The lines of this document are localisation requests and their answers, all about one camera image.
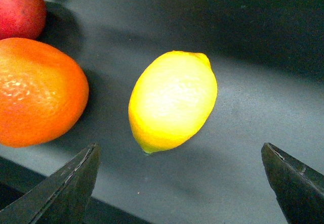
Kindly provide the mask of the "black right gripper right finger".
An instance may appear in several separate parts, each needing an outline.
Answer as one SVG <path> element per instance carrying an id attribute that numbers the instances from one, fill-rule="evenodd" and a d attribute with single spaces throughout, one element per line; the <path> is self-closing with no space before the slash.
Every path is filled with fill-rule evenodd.
<path id="1" fill-rule="evenodd" d="M 271 143 L 261 156 L 287 223 L 323 223 L 323 174 Z"/>

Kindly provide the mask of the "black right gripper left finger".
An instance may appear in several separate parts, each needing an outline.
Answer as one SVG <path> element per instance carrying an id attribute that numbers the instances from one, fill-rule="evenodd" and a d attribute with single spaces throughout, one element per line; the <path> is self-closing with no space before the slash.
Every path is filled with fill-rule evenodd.
<path id="1" fill-rule="evenodd" d="M 94 143 L 1 210 L 1 223 L 82 223 L 99 168 Z"/>

